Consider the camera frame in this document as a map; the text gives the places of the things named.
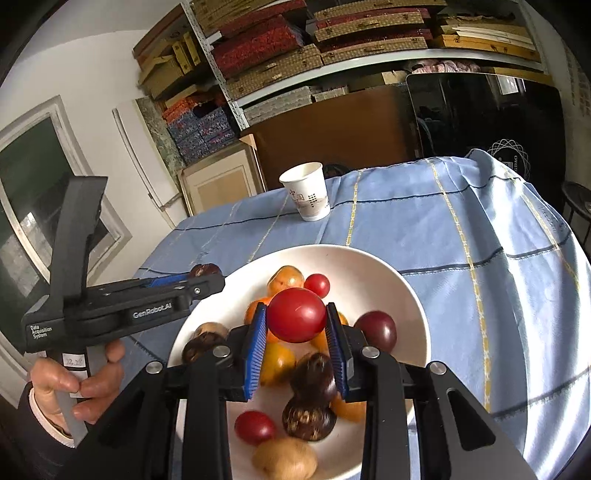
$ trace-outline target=window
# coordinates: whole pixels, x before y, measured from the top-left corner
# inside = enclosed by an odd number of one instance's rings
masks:
[[[56,97],[0,132],[0,317],[3,339],[23,351],[22,316],[48,293],[57,222],[74,175],[91,174]],[[91,241],[92,282],[129,239],[106,199]]]

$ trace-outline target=table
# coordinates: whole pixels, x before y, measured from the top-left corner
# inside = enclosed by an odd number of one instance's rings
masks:
[[[396,268],[421,300],[432,359],[489,410],[540,480],[590,426],[590,265],[564,219],[487,153],[429,158],[327,180],[332,211],[301,221],[284,190],[188,218],[138,271],[213,262],[228,275],[279,249],[339,244]],[[125,379],[165,362],[183,320],[126,338]],[[413,479],[419,478],[410,425]]]

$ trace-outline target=paper cup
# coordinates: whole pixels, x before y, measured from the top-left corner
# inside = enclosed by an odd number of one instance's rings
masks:
[[[279,177],[279,181],[306,222],[315,222],[330,213],[322,163],[304,163],[290,168]]]

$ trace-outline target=picture frame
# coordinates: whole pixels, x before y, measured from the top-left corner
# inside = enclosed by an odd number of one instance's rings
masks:
[[[252,135],[178,171],[189,215],[267,191]]]

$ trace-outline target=wooden board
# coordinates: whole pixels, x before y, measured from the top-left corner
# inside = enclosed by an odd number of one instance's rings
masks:
[[[441,35],[433,40],[434,45],[440,48],[468,48],[470,50],[486,50],[495,53],[504,53],[506,55],[514,55],[522,59],[540,61],[540,54],[536,51],[527,48],[516,47],[508,43],[486,41],[480,38],[471,38],[467,40],[466,37],[459,35]]]

